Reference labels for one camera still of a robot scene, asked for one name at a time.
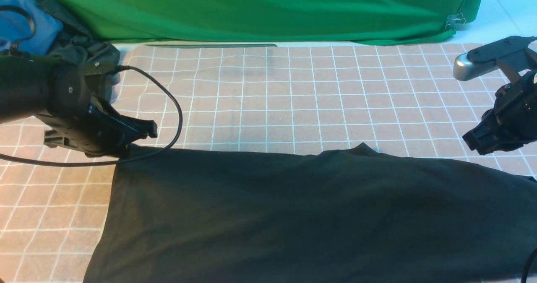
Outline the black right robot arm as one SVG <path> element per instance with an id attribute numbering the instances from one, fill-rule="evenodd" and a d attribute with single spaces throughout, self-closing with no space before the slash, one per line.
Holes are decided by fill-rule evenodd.
<path id="1" fill-rule="evenodd" d="M 493 108 L 462 139 L 471 151 L 487 155 L 516 151 L 537 139 L 536 71 L 522 75 L 515 83 L 500 87 Z"/>

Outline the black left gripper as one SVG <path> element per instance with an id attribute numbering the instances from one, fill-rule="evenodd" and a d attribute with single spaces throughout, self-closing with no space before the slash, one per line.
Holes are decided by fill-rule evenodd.
<path id="1" fill-rule="evenodd" d="M 42 112 L 36 118 L 50 127 L 44 132 L 44 145 L 83 152 L 89 158 L 126 158 L 133 142 L 158 136 L 155 121 L 121 115 L 95 97 L 79 116 Z"/>

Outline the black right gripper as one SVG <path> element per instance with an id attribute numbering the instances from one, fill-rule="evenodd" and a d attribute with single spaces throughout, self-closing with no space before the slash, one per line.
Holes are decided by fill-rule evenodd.
<path id="1" fill-rule="evenodd" d="M 507 84 L 495 93 L 493 108 L 462 139 L 471 151 L 487 155 L 515 151 L 537 139 L 536 84 Z"/>

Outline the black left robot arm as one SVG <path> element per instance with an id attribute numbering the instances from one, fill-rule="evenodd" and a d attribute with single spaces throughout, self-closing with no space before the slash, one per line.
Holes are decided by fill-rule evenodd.
<path id="1" fill-rule="evenodd" d="M 121 115 L 100 94 L 108 75 L 124 67 L 110 62 L 73 65 L 52 57 L 2 56 L 2 124 L 36 117 L 50 129 L 44 145 L 88 157 L 122 157 L 131 143 L 156 138 L 153 120 Z"/>

